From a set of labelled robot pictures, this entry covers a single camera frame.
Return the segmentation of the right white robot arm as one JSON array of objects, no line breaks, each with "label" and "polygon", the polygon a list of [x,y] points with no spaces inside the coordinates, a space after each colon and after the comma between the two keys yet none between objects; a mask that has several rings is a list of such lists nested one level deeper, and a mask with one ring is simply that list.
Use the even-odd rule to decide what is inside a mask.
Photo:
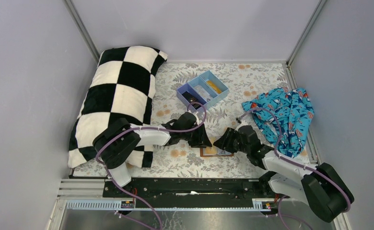
[{"label": "right white robot arm", "polygon": [[274,148],[262,144],[249,125],[228,128],[214,146],[229,153],[242,152],[249,161],[266,172],[259,177],[265,195],[287,195],[308,205],[314,214],[331,222],[348,210],[354,196],[336,170],[328,163],[301,164]]}]

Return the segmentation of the blue compartment organizer box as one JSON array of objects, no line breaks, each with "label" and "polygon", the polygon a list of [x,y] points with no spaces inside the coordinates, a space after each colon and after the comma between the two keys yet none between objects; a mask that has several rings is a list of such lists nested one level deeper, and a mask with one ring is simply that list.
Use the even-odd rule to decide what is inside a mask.
[{"label": "blue compartment organizer box", "polygon": [[204,112],[223,100],[229,88],[211,71],[206,71],[176,90],[177,98],[192,112]]}]

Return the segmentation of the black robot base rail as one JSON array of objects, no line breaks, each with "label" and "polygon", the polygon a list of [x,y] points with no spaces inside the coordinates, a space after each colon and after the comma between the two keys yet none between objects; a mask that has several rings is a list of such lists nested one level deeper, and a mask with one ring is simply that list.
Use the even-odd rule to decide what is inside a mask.
[{"label": "black robot base rail", "polygon": [[154,208],[253,208],[254,201],[271,204],[282,197],[258,179],[132,178],[118,189],[106,181],[104,198],[137,195]]}]

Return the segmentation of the brown leather card holder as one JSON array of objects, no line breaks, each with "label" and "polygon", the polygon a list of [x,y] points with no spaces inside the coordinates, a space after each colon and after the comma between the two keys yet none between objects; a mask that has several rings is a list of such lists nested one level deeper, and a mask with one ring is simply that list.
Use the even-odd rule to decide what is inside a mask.
[{"label": "brown leather card holder", "polygon": [[214,142],[218,140],[220,136],[210,137],[210,142],[212,147],[206,147],[200,149],[200,157],[232,157],[234,156],[233,153],[226,152],[216,146],[214,146]]}]

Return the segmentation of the silver grey credit card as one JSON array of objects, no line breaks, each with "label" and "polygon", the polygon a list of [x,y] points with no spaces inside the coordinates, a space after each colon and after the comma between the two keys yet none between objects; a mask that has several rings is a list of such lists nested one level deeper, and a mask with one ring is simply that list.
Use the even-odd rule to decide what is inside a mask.
[{"label": "silver grey credit card", "polygon": [[213,99],[213,97],[211,96],[211,94],[205,88],[203,88],[201,85],[195,86],[195,90],[198,92],[198,94],[205,101],[209,102],[211,99]]}]

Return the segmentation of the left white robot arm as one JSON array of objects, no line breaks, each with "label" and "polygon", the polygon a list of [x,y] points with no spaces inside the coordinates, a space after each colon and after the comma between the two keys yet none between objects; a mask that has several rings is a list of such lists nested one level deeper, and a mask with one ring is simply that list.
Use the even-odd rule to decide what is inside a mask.
[{"label": "left white robot arm", "polygon": [[192,148],[212,147],[204,123],[190,112],[160,126],[134,125],[121,118],[94,139],[93,147],[97,152],[96,160],[104,164],[111,180],[124,187],[131,181],[125,162],[135,148],[171,146],[181,140]]}]

